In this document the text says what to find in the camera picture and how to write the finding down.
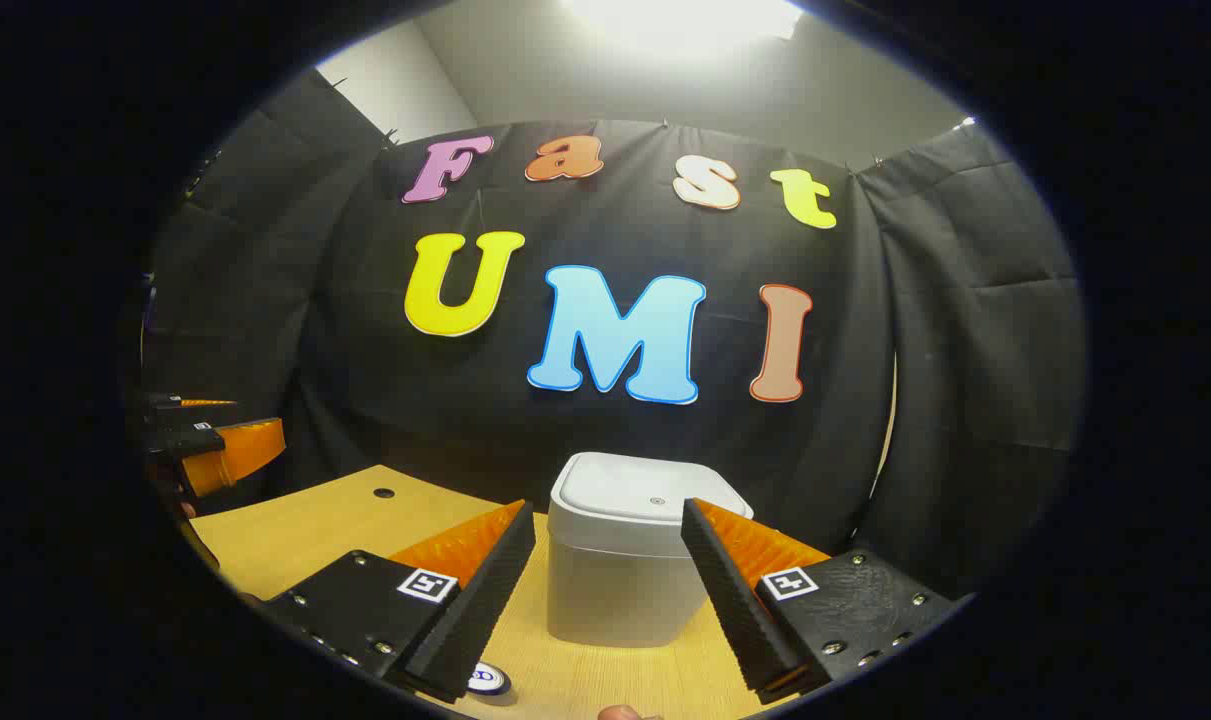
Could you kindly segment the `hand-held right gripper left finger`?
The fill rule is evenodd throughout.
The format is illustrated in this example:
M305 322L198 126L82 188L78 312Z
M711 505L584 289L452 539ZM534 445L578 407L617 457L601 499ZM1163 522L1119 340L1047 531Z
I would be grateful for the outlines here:
M533 518L515 501L394 555L348 551L258 605L342 664L453 703L535 548Z

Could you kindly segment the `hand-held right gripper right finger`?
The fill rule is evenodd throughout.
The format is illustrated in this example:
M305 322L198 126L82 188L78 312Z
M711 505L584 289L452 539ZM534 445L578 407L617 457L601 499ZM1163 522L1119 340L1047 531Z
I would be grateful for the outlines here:
M685 500L681 538L765 705L883 666L970 601L865 547L830 555L702 499Z

